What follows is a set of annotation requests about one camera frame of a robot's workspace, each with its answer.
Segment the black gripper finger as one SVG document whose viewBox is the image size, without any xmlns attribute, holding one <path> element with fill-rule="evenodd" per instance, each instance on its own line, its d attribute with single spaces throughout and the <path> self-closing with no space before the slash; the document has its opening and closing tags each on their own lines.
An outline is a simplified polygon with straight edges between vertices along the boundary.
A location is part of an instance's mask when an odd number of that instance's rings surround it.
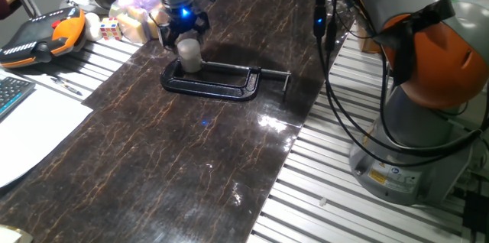
<svg viewBox="0 0 489 243">
<path fill-rule="evenodd" d="M 171 23 L 160 24 L 158 28 L 158 37 L 164 48 L 174 48 L 178 38 L 178 32 L 174 30 Z"/>
<path fill-rule="evenodd" d="M 193 30 L 196 32 L 196 39 L 198 41 L 204 41 L 204 36 L 209 29 L 209 23 L 207 21 L 202 24 L 195 23 L 193 26 Z"/>
</svg>

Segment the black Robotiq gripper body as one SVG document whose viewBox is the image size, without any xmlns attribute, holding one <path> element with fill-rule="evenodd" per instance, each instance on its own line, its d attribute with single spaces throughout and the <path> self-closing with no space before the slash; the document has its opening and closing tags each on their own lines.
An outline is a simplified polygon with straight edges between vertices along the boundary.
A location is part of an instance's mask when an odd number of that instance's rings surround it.
<svg viewBox="0 0 489 243">
<path fill-rule="evenodd" d="M 172 24 L 174 30 L 178 32 L 178 36 L 188 31 L 194 31 L 195 23 L 202 24 L 205 21 L 209 23 L 207 13 L 196 2 L 178 5 L 174 8 L 166 7 L 165 13 L 168 16 L 168 23 Z"/>
</svg>

